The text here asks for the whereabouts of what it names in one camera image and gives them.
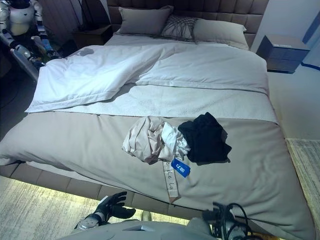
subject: gray pillow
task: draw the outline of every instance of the gray pillow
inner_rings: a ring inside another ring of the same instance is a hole
[[[194,27],[197,18],[170,15],[166,21],[161,36],[180,41],[194,42]]]
[[[213,42],[248,50],[244,35],[245,26],[228,21],[205,20],[199,18],[193,29],[196,42]]]
[[[122,17],[119,33],[159,35],[173,8],[173,6],[169,5],[160,9],[130,9],[119,7],[119,12]]]

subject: humanoid robot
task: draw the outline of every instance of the humanoid robot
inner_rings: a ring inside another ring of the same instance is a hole
[[[35,82],[45,66],[39,49],[50,60],[59,58],[48,40],[42,10],[38,0],[0,0],[0,41]]]

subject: nightstand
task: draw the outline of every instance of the nightstand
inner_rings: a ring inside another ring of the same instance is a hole
[[[298,38],[268,34],[256,54],[266,60],[269,72],[293,74],[309,51]]]
[[[72,33],[78,49],[90,45],[104,45],[113,35],[112,26],[108,25],[95,30],[74,31]]]

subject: crumpled clothing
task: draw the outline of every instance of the crumpled clothing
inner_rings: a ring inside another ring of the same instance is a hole
[[[168,122],[164,123],[161,138],[166,146],[166,150],[160,152],[159,158],[172,161],[174,158],[183,160],[184,156],[190,151],[187,140],[177,127],[171,126]]]
[[[176,127],[155,116],[141,117],[130,128],[122,149],[148,164],[159,160],[171,162],[174,156],[182,160],[190,150],[187,141]]]
[[[209,112],[182,123],[178,130],[191,148],[187,154],[191,162],[198,165],[228,162],[232,148],[223,139],[227,133]]]

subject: carpet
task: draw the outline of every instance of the carpet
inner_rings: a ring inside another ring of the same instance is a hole
[[[320,231],[320,140],[287,138],[286,143],[314,223]]]
[[[0,176],[0,240],[55,240],[69,235],[99,201]],[[131,219],[141,219],[137,209]],[[186,225],[188,220],[151,213],[153,221]],[[110,223],[123,219],[112,217]]]

